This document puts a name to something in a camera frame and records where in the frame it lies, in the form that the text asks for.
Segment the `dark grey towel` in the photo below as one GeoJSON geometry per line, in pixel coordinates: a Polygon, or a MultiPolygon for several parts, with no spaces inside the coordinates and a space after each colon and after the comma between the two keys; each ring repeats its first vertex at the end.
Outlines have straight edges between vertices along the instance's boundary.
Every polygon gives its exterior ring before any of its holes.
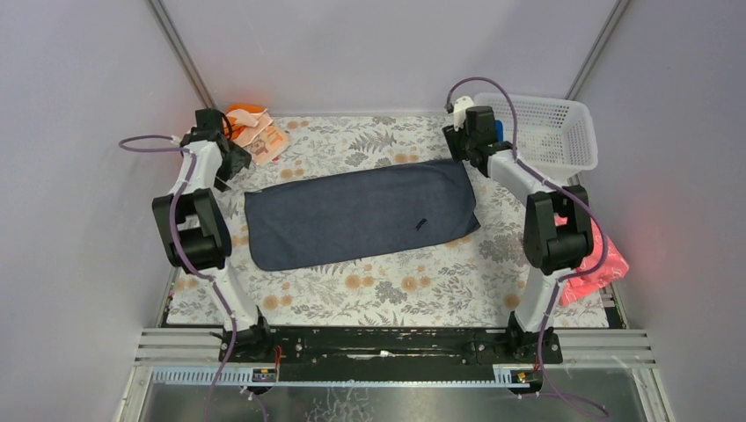
{"type": "Polygon", "coordinates": [[[251,257],[269,272],[445,244],[479,229],[475,207],[465,167],[450,159],[245,194],[251,257]]]}

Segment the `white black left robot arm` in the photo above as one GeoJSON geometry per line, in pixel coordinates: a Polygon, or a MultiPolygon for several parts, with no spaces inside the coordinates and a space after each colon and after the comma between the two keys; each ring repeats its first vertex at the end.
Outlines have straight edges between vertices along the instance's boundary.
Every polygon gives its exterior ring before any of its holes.
{"type": "Polygon", "coordinates": [[[216,109],[196,111],[194,127],[179,141],[178,179],[151,207],[170,263],[207,282],[223,316],[225,351],[261,356],[273,345],[270,328],[238,283],[230,231],[214,195],[252,161],[230,140],[228,123],[216,109]]]}

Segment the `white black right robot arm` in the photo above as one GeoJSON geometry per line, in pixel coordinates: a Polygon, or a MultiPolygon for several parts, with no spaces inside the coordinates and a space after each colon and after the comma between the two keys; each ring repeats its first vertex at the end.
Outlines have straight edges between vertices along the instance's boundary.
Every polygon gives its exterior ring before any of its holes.
{"type": "Polygon", "coordinates": [[[541,347],[560,291],[593,251],[588,195],[580,186],[559,186],[517,154],[516,142],[499,137],[489,106],[446,108],[452,122],[443,129],[451,156],[498,182],[525,207],[523,253],[530,264],[523,301],[511,312],[504,344],[511,353],[541,347]]]}

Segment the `blue towel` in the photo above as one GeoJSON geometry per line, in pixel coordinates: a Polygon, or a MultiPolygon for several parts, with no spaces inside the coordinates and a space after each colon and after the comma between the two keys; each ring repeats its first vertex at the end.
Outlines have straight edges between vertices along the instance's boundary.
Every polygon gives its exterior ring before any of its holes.
{"type": "Polygon", "coordinates": [[[504,138],[504,126],[503,126],[502,121],[501,120],[496,120],[494,122],[494,126],[495,126],[495,133],[496,133],[497,142],[504,142],[505,141],[505,138],[504,138]]]}

